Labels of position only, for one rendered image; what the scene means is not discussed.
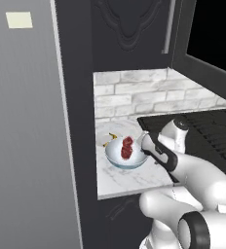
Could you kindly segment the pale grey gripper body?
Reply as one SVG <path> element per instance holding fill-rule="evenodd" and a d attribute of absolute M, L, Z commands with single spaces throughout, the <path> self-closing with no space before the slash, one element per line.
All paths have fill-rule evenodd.
<path fill-rule="evenodd" d="M 150 136 L 148 131 L 143 131 L 136 140 L 137 145 L 143 152 L 148 152 L 150 147 Z"/>

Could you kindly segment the red raw steak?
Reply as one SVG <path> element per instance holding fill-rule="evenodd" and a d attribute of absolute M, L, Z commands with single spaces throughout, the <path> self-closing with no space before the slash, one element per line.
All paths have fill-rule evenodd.
<path fill-rule="evenodd" d="M 133 140 L 130 136 L 127 136 L 123 140 L 122 149 L 121 149 L 121 156 L 124 160 L 128 160 L 131 157 L 132 144 L 133 144 Z"/>

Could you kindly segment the white bowl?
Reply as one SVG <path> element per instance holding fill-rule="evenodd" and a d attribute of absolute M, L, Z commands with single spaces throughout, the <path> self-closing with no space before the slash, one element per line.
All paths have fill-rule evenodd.
<path fill-rule="evenodd" d="M 122 169 L 134 169 L 142 166 L 147 156 L 142 152 L 141 147 L 136 143 L 132 143 L 132 154 L 128 159 L 121 156 L 123 147 L 123 137 L 111 140 L 105 147 L 106 158 L 116 167 Z"/>

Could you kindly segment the yellow banana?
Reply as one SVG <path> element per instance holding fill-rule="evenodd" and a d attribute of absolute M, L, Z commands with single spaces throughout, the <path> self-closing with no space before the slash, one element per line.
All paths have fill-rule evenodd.
<path fill-rule="evenodd" d="M 117 136 L 116 134 L 113 134 L 113 133 L 110 133 L 110 132 L 109 132 L 109 135 L 110 135 L 111 138 L 112 138 L 111 140 L 114 140 L 114 139 L 117 139 L 117 138 L 118 138 L 118 136 Z M 103 147 L 106 147 L 106 146 L 108 145 L 108 143 L 109 143 L 109 142 L 104 143 L 104 144 L 103 144 Z"/>

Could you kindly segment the dark carved cupboard door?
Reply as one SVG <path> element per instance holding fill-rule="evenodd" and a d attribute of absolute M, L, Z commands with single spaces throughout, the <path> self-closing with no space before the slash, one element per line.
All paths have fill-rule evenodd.
<path fill-rule="evenodd" d="M 166 68 L 173 0 L 91 0 L 95 72 Z"/>

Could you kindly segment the black microwave oven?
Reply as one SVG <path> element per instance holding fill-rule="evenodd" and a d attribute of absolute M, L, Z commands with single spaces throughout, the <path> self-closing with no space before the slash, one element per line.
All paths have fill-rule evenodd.
<path fill-rule="evenodd" d="M 226 0 L 182 0 L 172 68 L 226 99 Z"/>

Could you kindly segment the black hob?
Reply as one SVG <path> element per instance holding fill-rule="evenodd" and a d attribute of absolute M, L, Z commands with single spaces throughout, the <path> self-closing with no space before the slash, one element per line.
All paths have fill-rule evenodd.
<path fill-rule="evenodd" d="M 139 117 L 143 130 L 159 132 L 172 119 L 189 126 L 186 153 L 208 160 L 226 174 L 226 109 Z"/>

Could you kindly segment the dark tall cupboard panel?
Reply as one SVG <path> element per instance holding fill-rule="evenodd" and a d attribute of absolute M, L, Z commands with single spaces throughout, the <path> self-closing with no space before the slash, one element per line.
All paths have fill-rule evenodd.
<path fill-rule="evenodd" d="M 83 249 L 98 249 L 91 0 L 56 0 Z"/>

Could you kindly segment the dark base cupboard front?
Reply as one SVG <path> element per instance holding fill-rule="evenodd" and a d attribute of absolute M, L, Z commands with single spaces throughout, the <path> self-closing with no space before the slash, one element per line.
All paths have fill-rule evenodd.
<path fill-rule="evenodd" d="M 98 202 L 100 249 L 139 249 L 153 223 L 142 214 L 139 198 L 137 194 Z"/>

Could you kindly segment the grey fridge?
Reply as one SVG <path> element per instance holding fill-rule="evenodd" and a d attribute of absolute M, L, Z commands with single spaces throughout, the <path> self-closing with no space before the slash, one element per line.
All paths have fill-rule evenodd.
<path fill-rule="evenodd" d="M 0 0 L 0 249 L 83 249 L 55 0 Z"/>

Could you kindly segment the pale yellow note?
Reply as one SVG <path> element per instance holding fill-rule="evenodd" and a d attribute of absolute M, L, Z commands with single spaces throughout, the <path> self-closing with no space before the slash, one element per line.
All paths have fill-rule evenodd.
<path fill-rule="evenodd" d="M 12 29 L 32 28 L 32 18 L 29 12 L 7 12 L 8 26 Z"/>

